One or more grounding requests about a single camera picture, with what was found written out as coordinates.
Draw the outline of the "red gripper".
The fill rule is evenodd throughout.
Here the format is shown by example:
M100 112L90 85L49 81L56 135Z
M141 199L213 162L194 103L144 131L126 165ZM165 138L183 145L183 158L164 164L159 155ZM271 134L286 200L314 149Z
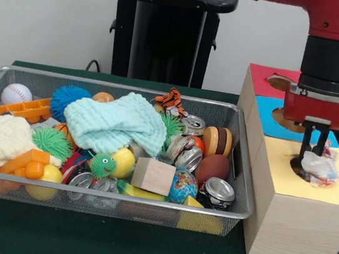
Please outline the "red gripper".
M330 129L339 131L339 96L314 93L291 83L286 90L283 107L286 119L303 123L305 128L299 159L303 159L306 151L312 151L311 135L315 129L320 135L313 152L322 155ZM312 122L320 124L315 127Z

